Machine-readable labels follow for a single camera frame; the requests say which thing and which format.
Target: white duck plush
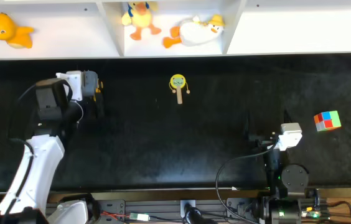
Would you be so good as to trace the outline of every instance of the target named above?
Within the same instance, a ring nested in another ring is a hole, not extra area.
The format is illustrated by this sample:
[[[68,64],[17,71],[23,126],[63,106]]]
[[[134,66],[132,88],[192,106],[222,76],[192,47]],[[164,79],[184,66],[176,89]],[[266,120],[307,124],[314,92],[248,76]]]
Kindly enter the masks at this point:
[[[163,39],[165,48],[170,48],[174,44],[184,44],[191,47],[205,44],[218,38],[224,31],[222,16],[214,15],[208,23],[201,22],[198,16],[181,22],[180,26],[170,30],[171,37]]]

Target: metal bracket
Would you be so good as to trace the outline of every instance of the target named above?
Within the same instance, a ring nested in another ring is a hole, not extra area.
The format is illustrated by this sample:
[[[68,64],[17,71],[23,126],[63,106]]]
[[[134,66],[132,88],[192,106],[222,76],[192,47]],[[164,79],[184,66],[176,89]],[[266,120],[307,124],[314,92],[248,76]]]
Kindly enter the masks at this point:
[[[120,215],[125,214],[126,202],[124,200],[99,200],[102,211],[109,213],[116,213]],[[113,217],[102,215],[97,224],[123,224],[124,217],[118,217],[115,220]]]
[[[246,212],[246,209],[251,206],[251,198],[228,198],[227,207],[230,208],[236,214],[245,217],[249,220],[254,220],[250,212]],[[227,211],[227,217],[233,217],[230,212]],[[237,220],[228,220],[230,223],[238,223]]]
[[[196,200],[181,200],[180,201],[180,214],[181,217],[185,217],[185,206],[189,204],[191,207],[196,207]]]

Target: orange foot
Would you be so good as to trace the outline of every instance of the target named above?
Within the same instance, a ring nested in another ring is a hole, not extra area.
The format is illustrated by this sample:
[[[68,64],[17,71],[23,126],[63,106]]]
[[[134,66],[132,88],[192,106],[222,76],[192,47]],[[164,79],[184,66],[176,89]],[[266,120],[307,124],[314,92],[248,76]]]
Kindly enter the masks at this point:
[[[176,38],[180,36],[180,27],[173,27],[170,29],[170,34],[172,38]]]
[[[160,34],[162,32],[160,28],[155,27],[153,24],[149,25],[149,28],[151,29],[152,35]]]
[[[171,46],[173,46],[174,44],[180,44],[181,43],[181,38],[177,37],[175,39],[172,39],[170,37],[165,37],[163,39],[163,45],[165,48],[169,49]]]
[[[133,40],[141,40],[141,32],[143,31],[142,28],[137,27],[137,30],[135,33],[131,34],[130,37]]]

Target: blue square sticker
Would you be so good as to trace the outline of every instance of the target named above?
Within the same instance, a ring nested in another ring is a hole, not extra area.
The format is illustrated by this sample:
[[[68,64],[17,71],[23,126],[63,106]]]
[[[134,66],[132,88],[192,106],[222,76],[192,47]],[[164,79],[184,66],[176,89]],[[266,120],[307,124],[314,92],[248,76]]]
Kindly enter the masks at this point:
[[[322,117],[324,118],[324,121],[325,120],[330,120],[330,113],[329,112],[323,112],[322,113]]]

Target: wooden handle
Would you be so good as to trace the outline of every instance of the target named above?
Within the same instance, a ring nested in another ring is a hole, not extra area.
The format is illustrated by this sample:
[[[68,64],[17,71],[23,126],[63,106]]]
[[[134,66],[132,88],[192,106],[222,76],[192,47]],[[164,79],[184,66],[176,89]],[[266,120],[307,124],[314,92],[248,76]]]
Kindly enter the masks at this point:
[[[182,104],[181,86],[177,86],[177,102],[178,104]]]

